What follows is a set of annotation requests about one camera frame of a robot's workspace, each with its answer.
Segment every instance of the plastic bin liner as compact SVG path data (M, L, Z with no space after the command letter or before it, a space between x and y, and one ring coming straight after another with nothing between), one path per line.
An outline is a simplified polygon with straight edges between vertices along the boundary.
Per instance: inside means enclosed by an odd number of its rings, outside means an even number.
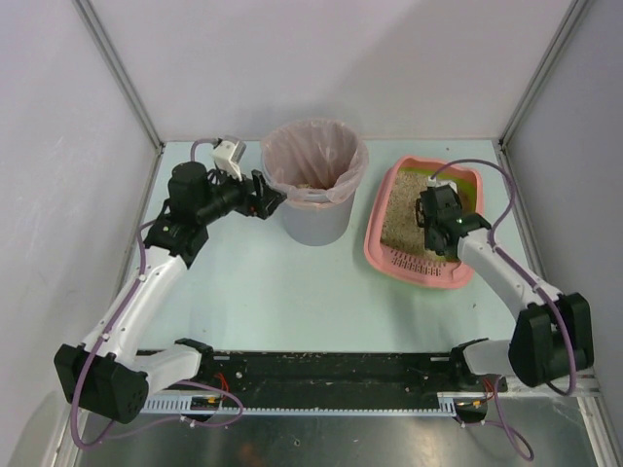
M324 119L295 122L261 142L268 182L292 201L339 203L357 189L368 149L346 125Z

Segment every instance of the litter box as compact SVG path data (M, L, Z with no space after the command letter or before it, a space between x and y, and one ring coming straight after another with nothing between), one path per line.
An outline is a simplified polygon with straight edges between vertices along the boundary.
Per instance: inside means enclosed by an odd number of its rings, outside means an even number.
M383 183L374 201L368 230L363 245L363 252L373 268L397 279L441 289L457 289L463 287L474 275L474 269L456 261L438 261L421 256L414 256L381 243L381 233L389 194L400 170L413 170L422 175L430 176L447 163L436 159L405 156L387 171ZM453 165L444 170L439 179L453 180L458 190L463 191L468 199L469 210L483 214L483 182L478 171ZM414 229L417 229L414 209Z

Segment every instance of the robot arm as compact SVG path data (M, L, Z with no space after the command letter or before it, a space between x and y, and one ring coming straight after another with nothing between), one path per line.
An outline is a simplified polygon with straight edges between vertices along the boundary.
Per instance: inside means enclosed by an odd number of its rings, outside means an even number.
M424 246L470 265L494 289L517 322L510 341L478 340L455 351L474 375L517 375L535 387L569 374L568 350L548 302L568 329L577 370L593 365L590 308L579 294L564 295L534 272L521 268L499 245L489 243L491 225L462 213L456 186L429 184L416 205Z
M169 198L144 240L144 268L133 273L80 345L64 344L56 353L56 372L68 402L80 392L79 407L129 423L151 394L209 369L212 348L197 341L183 339L150 356L136 352L147 324L207 242L207 226L233 210L267 219L285 200L267 186L261 172L253 170L250 179L240 173L244 148L243 142L225 137L216 142L216 169L207 171L199 162L173 169Z

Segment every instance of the light blue table surface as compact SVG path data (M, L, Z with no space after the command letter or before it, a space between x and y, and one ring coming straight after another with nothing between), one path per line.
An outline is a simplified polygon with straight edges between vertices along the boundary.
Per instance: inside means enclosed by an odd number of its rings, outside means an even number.
M433 290L373 269L363 240L385 172L402 156L495 162L491 141L366 141L370 166L357 190L347 232L333 244L301 245L276 215L269 221L232 213L208 227L210 239L151 322L141 348L166 348L192 338L216 349L267 351L448 351L476 338L510 339L514 323L502 301L477 274L465 287ZM167 198L166 183L191 143L168 143L145 219ZM210 146L198 160L211 165ZM242 168L260 167L257 142L248 143ZM508 202L497 172L477 167L484 182L485 217ZM512 216L498 238L526 264Z

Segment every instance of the gray trash can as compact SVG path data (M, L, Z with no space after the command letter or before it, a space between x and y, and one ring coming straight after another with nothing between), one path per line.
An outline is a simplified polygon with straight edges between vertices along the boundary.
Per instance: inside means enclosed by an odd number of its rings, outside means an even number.
M354 131L324 119L282 126L262 140L262 165L268 183L288 195L279 211L292 238L321 246L344 234L368 166Z

